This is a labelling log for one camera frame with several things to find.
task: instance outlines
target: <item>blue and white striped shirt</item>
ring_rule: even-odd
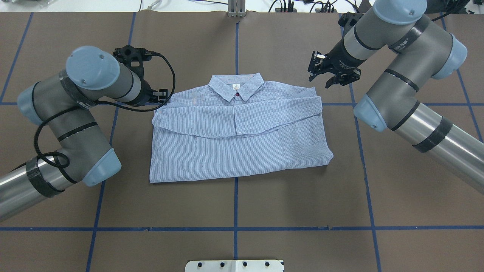
[[[321,98],[260,74],[212,76],[156,111],[150,182],[195,181],[327,165]]]

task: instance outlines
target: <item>silver metal tube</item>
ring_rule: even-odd
[[[64,190],[73,185],[57,168],[43,160],[38,160],[38,167],[42,176],[57,190]],[[45,199],[47,197],[32,186],[25,166],[0,177],[0,222]]]
[[[441,121],[441,115],[420,104],[395,132],[416,146],[432,138],[432,133],[439,131]],[[444,138],[425,153],[484,194],[484,144],[455,125],[441,137]]]

